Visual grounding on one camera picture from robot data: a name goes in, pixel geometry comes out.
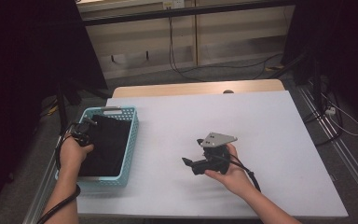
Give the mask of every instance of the black curtain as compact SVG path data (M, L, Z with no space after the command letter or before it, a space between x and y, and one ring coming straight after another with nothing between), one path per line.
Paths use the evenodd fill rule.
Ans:
M42 99L56 93L58 81L106 87L84 26L44 27L66 21L81 21L73 0L0 0L0 190L26 153Z
M355 108L358 117L358 1L306 1L297 5L286 40L283 64L304 50L321 63L321 74ZM307 60L295 69L297 84L313 74Z

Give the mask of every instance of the finger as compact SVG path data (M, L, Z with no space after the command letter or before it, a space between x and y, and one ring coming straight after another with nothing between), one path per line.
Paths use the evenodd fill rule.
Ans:
M215 179L217 181L219 181L220 183L223 183L223 175L217 173L216 171L212 171L212 170L206 170L205 171L205 174L212 178L212 179Z
M227 143L227 149L229 154L238 157L237 149L232 144Z
M90 144L90 145L87 145L87 146L85 146L83 148L86 150L87 153L89 153L94 149L94 145Z

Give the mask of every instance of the metal frame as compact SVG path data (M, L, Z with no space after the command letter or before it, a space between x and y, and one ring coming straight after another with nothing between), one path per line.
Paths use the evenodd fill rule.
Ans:
M218 12L229 12L229 11L241 11L249 9L258 9L258 8L267 8L267 7L286 7L296 5L299 2L304 2L308 0L260 0L260 1L251 1L245 3L237 4L226 4L226 5L217 5L217 6L207 6L207 7L185 7L185 8L176 8L171 10L159 10L151 12L142 12L134 13L128 15L116 15L116 16L106 16L106 17L94 17L86 18L83 21L64 21L64 22L54 22L54 23L44 23L36 25L37 28L65 28L68 26L94 26L94 25L104 25L111 23L120 23L126 21L147 21L155 20L169 17L183 17L183 16L194 16Z
M302 97L304 98L305 102L307 103L308 107L311 111L315 112L315 117L319 116L317 112L316 106L313 103L312 93L307 89L300 89L299 90ZM321 116L318 118L319 124L321 125L322 129L324 130L327 137L331 138L337 134L337 130L334 128L333 124L326 116ZM344 141L341 138L338 138L332 141L332 145L336 150L339 157L345 163L346 167L350 171L353 179L356 181L358 185L358 162L351 154L351 151L345 145Z

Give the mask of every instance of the light blue basket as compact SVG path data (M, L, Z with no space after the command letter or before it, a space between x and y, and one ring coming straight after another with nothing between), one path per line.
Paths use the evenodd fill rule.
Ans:
M129 180L132 154L135 148L136 135L138 133L139 121L136 115L136 109L133 106L91 107L84 111L79 122L82 122L83 118L92 119L92 116L94 115L131 121L130 135L127 141L123 163L121 164L121 171L118 176L79 176L77 178L77 183L80 187L82 185L125 187Z

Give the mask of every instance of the black panel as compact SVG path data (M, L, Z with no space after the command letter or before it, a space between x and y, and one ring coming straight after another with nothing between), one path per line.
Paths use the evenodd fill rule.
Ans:
M309 43L321 63L322 75L330 77L331 88L353 105L358 116L358 1L309 1L298 5L282 63L290 63ZM311 76L311 63L306 61L295 71L297 83Z

